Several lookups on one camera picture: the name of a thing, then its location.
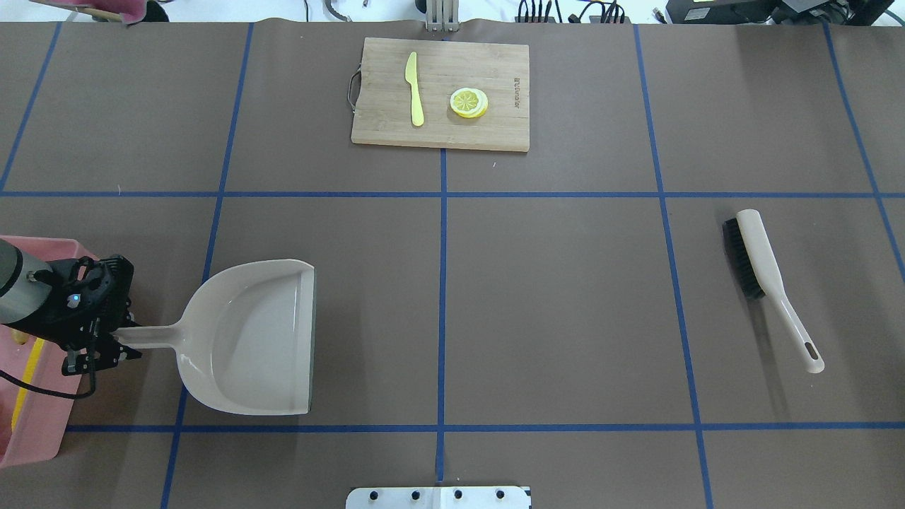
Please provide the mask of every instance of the wooden cutting board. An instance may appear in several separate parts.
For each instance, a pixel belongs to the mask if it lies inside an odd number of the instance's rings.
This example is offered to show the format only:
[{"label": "wooden cutting board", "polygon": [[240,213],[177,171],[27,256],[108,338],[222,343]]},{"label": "wooden cutting board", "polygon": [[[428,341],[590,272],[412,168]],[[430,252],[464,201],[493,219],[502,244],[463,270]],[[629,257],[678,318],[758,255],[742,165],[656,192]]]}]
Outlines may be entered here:
[{"label": "wooden cutting board", "polygon": [[[405,63],[418,53],[424,125],[412,125]],[[487,112],[464,119],[450,109],[462,87],[487,94]],[[523,44],[449,43],[368,37],[352,142],[402,147],[527,152],[530,142],[529,57]]]}]

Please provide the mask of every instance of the lemon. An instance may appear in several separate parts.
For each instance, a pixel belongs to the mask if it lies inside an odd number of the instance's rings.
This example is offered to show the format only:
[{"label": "lemon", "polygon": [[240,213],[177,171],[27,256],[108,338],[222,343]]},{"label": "lemon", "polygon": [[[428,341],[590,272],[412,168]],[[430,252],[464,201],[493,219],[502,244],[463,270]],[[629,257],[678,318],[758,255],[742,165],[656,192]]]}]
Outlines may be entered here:
[{"label": "lemon", "polygon": [[450,96],[450,108],[465,119],[476,119],[487,112],[487,94],[478,89],[463,88]]}]

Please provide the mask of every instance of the wooden stick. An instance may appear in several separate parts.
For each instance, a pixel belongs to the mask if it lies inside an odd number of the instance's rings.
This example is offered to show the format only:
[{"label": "wooden stick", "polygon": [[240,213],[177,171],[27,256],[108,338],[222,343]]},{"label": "wooden stick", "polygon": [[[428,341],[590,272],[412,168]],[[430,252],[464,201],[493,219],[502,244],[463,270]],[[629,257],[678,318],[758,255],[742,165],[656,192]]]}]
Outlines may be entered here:
[{"label": "wooden stick", "polygon": [[89,16],[99,17],[105,19],[107,21],[115,21],[122,23],[122,15],[116,13],[110,13],[107,11],[101,11],[100,9],[95,9],[94,7],[76,7],[74,5],[58,5],[54,4],[50,0],[29,0],[30,2],[34,2],[36,4],[41,5],[49,5],[50,7],[60,7],[61,9],[66,9],[67,11],[75,11],[76,13],[87,14]]}]

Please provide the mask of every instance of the pink bin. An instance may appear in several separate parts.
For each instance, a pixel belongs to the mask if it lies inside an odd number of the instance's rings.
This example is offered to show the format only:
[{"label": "pink bin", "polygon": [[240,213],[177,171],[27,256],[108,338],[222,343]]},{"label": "pink bin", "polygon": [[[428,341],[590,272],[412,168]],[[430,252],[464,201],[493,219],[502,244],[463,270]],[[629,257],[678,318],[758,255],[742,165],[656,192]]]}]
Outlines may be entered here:
[{"label": "pink bin", "polygon": [[[71,239],[2,235],[0,238],[44,261],[82,256],[97,258]],[[34,337],[19,346],[10,337],[9,328],[0,325],[0,368],[21,378],[33,346]],[[34,369],[32,384],[74,394],[81,377],[64,377],[61,374],[62,360],[65,357],[66,353],[57,345],[50,342],[45,344]],[[19,412],[15,431],[12,431],[10,423],[18,394],[18,387],[0,379],[0,468],[44,461],[56,456],[72,411],[71,399],[28,392]]]}]

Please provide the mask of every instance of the knife handle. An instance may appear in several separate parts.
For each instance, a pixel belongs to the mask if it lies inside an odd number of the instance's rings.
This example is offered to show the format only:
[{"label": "knife handle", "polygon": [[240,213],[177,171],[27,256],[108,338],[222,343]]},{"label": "knife handle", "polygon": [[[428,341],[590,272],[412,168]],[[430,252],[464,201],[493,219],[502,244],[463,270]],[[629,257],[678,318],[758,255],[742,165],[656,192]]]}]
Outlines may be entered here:
[{"label": "knife handle", "polygon": [[418,93],[418,84],[412,83],[412,125],[418,127],[424,125],[424,110],[421,109],[421,94]]}]

